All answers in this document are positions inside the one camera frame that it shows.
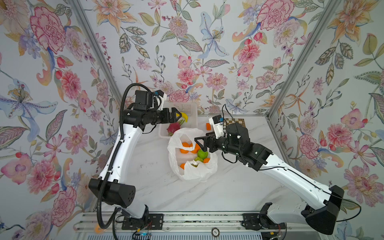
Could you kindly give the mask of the green pepper fruit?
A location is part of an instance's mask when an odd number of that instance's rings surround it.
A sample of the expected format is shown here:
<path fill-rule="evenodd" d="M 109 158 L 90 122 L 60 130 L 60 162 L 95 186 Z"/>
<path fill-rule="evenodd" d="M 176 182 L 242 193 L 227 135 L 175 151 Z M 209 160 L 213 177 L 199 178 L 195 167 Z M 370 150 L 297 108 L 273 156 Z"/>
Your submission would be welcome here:
<path fill-rule="evenodd" d="M 208 152 L 204 152 L 203 150 L 198 150 L 197 157 L 194 159 L 194 161 L 203 163 L 207 158 L 208 158 Z"/>

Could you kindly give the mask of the pink dragon fruit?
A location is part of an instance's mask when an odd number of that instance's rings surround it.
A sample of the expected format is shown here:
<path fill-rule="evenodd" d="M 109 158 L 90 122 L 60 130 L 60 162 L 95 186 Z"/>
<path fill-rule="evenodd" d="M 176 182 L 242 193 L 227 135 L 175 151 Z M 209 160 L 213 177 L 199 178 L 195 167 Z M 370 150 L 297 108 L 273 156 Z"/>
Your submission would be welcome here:
<path fill-rule="evenodd" d="M 178 130 L 181 129 L 181 126 L 183 125 L 183 123 L 185 122 L 185 120 L 181 120 L 181 121 L 178 121 L 176 123 L 172 123 L 169 125 L 169 127 L 167 128 L 167 132 L 168 132 L 168 136 L 173 136 L 174 133 Z"/>

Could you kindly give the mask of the white translucent plastic bag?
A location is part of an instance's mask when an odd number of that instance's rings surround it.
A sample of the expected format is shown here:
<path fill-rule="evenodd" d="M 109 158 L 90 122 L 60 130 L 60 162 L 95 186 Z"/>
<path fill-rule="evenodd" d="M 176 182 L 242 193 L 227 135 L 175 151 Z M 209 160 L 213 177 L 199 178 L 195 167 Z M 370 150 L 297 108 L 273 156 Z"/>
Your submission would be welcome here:
<path fill-rule="evenodd" d="M 218 156 L 208 153 L 210 161 L 206 164 L 196 162 L 197 152 L 200 147 L 195 138 L 205 136 L 202 130 L 197 128 L 182 128 L 174 133 L 168 144 L 169 162 L 172 171 L 184 182 L 205 182 L 218 170 Z"/>

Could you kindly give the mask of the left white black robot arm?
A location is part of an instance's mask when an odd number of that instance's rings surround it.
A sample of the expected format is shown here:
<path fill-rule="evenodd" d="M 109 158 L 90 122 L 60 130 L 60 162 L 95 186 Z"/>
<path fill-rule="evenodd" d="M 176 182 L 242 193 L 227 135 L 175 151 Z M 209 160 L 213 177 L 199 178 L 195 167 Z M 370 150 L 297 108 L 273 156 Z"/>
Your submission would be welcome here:
<path fill-rule="evenodd" d="M 148 207 L 135 200 L 136 188 L 127 183 L 135 147 L 147 125 L 175 123 L 182 116 L 176 108 L 164 107 L 167 95 L 161 90 L 137 90 L 135 95 L 135 102 L 120 112 L 119 132 L 108 162 L 99 177 L 89 182 L 98 198 L 97 218 L 104 228 L 107 224 L 103 222 L 102 204 L 114 206 L 128 218 L 146 218 Z"/>

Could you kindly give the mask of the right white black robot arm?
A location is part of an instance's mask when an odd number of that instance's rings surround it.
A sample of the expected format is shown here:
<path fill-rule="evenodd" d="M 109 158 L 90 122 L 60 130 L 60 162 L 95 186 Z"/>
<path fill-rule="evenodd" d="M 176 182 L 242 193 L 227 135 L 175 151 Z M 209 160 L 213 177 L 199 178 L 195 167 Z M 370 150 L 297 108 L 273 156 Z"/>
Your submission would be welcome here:
<path fill-rule="evenodd" d="M 275 179 L 298 196 L 296 200 L 283 197 L 265 203 L 256 217 L 244 218 L 246 229 L 296 223 L 307 224 L 324 235 L 333 234 L 345 193 L 342 188 L 328 187 L 299 172 L 267 147 L 251 142 L 248 129 L 238 123 L 228 125 L 224 132 L 222 124 L 216 124 L 214 130 L 194 139 L 203 151 L 232 154 L 246 167 Z"/>

